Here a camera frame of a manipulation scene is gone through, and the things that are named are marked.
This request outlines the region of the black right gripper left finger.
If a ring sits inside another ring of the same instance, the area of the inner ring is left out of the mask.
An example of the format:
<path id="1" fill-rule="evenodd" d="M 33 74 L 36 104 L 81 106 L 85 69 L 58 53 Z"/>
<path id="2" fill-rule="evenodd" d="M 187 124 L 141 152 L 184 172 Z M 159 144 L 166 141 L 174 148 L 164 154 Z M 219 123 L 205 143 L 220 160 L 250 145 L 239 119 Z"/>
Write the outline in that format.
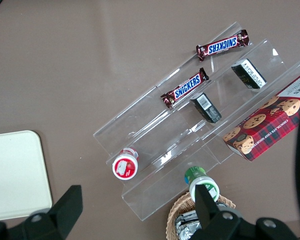
<path id="1" fill-rule="evenodd" d="M 48 212 L 35 213 L 11 228 L 9 239 L 65 240 L 82 212 L 82 187 L 72 185 Z"/>

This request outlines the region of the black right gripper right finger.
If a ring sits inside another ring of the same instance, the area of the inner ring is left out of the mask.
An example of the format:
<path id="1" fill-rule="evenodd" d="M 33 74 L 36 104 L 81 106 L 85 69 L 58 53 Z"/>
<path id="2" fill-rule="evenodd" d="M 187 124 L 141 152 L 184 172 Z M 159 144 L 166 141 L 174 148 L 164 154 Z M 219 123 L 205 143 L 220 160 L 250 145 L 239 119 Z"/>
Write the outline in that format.
<path id="1" fill-rule="evenodd" d="M 240 219 L 228 208 L 220 210 L 204 185 L 195 186 L 195 211 L 201 225 L 194 240 L 235 240 Z"/>

